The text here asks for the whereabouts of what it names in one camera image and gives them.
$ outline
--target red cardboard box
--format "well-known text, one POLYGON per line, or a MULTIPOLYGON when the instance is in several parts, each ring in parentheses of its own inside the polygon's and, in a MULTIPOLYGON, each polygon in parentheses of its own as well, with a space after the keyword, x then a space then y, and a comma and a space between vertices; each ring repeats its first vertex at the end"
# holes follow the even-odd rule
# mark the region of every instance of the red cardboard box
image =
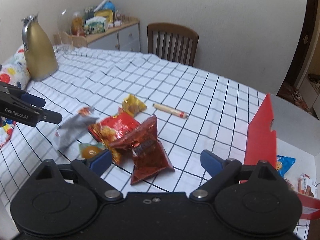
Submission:
MULTIPOLYGON (((244 164, 255 165, 259 160, 267 160, 275 167, 277 138, 300 152, 298 156, 290 156, 288 150, 286 155, 295 157, 297 163, 290 168, 291 183, 297 183, 294 180, 299 179, 301 170, 305 170, 306 174, 316 173, 316 178, 312 179, 319 182, 320 121, 289 102, 268 94, 248 126, 244 164), (311 170, 313 165, 304 163, 304 160, 312 160, 313 157, 315 171, 311 170)), ((319 219, 320 200, 300 193, 297 195, 303 206, 301 218, 319 219)))

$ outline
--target blue container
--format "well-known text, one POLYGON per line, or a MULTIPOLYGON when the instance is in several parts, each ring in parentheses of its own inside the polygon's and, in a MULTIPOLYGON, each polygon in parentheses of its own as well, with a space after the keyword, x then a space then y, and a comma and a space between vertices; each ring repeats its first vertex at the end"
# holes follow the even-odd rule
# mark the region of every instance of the blue container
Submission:
POLYGON ((116 7, 115 5, 111 2, 111 1, 108 1, 106 2, 100 10, 106 10, 106 9, 110 9, 113 11, 113 13, 116 13, 116 7))

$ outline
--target white wall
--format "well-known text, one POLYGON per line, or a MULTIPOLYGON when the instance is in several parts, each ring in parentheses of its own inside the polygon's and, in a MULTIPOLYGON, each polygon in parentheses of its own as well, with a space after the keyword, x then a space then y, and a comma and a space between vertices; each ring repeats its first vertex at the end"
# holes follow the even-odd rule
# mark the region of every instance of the white wall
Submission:
POLYGON ((57 33, 58 14, 65 8, 84 8, 102 0, 0 0, 0 63, 22 44, 21 19, 39 13, 39 23, 49 38, 57 33))
POLYGON ((112 0, 147 25, 173 22, 199 34, 195 66, 277 93, 289 69, 307 0, 112 0))
MULTIPOLYGON (((60 11, 100 1, 0 0, 0 62, 22 43, 21 18, 40 11, 39 23, 52 40, 60 11)), ((298 43, 307 0, 112 1, 140 18, 142 52, 148 51, 149 23, 186 25, 200 36, 196 67, 277 93, 298 43)))

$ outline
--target tissue box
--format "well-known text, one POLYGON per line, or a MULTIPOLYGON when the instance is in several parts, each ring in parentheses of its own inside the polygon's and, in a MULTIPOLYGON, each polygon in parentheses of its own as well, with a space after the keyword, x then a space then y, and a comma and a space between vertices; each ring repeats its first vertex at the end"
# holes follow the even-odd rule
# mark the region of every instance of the tissue box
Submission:
POLYGON ((86 20, 84 25, 85 35, 104 33, 108 30, 107 19, 104 17, 93 17, 86 20))

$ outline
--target gold thermos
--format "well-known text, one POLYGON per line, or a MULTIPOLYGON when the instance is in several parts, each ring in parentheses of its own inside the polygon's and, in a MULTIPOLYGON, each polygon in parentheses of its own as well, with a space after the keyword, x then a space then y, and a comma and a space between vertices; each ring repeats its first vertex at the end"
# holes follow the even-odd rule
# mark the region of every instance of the gold thermos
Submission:
POLYGON ((38 15, 22 19, 24 56, 31 78, 36 81, 47 78, 58 69, 58 62, 48 36, 38 23, 38 15))

